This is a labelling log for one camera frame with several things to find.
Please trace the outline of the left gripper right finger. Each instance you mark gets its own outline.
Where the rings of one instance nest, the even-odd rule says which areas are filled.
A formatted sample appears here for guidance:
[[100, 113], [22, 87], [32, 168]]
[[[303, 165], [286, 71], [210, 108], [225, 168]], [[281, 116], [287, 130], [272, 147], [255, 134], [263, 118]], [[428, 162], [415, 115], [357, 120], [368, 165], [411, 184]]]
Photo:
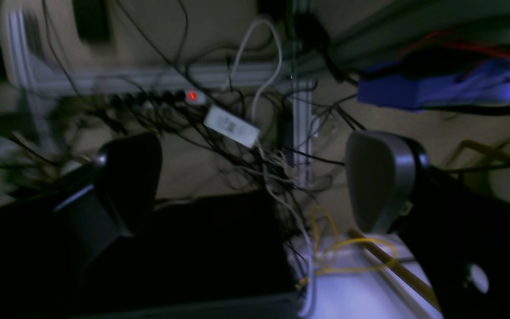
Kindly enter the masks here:
[[391, 133], [352, 133], [345, 169], [358, 228], [403, 241], [446, 319], [510, 319], [510, 203], [475, 193]]

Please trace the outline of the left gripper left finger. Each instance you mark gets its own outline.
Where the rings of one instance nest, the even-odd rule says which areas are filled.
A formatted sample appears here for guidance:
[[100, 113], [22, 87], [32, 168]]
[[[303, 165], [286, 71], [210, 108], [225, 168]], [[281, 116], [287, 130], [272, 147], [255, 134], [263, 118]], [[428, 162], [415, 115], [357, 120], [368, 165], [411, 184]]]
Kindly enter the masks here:
[[87, 268], [143, 228], [161, 169], [156, 134], [126, 136], [40, 193], [0, 206], [0, 319], [67, 315]]

